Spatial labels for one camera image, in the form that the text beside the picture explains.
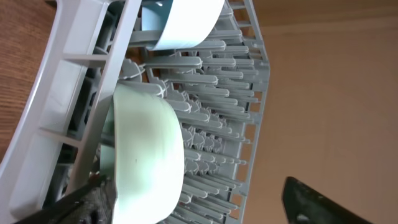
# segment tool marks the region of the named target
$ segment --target wood grain surface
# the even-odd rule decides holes
[[[42,0],[0,0],[0,159],[24,110],[55,9]]]

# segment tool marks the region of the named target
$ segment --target dish rack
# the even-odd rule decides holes
[[[86,183],[98,149],[114,144],[104,124],[118,82],[163,97],[180,120],[186,174],[180,203],[162,223],[243,222],[270,72],[253,3],[225,1],[205,41],[157,52],[145,48],[160,33],[141,31],[140,7],[135,0],[57,1],[37,78],[0,166],[1,223]],[[249,20],[237,21],[234,11]],[[252,141],[248,126],[255,126]],[[243,144],[252,147],[248,160],[241,159]],[[241,166],[245,181],[236,180]]]

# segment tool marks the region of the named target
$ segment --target gray plastic dish rack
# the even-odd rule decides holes
[[[145,46],[160,32],[141,31],[140,6],[57,1],[37,78],[0,166],[0,223],[21,220],[86,183],[98,149],[114,144],[104,124],[117,83],[165,98],[181,122],[184,186],[162,223],[242,223],[270,72],[253,3],[226,1],[201,44],[153,53]],[[237,21],[235,10],[246,10],[249,21]],[[255,37],[242,35],[245,27]],[[141,64],[129,59],[137,52]],[[258,112],[250,111],[254,103]],[[244,137],[247,125],[256,126],[253,141]],[[243,144],[252,145],[249,161],[240,159]],[[248,166],[244,182],[235,179],[239,166]]]

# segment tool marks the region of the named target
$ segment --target beige wall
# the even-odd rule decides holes
[[[253,2],[260,26],[398,16],[396,0],[253,0]]]
[[[287,223],[288,175],[371,222],[398,223],[398,18],[262,33],[271,80],[244,223]]]

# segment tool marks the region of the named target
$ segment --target black object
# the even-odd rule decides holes
[[[108,224],[112,220],[115,198],[113,181],[99,177],[15,224]]]
[[[282,195],[289,224],[370,224],[294,177],[287,177]]]

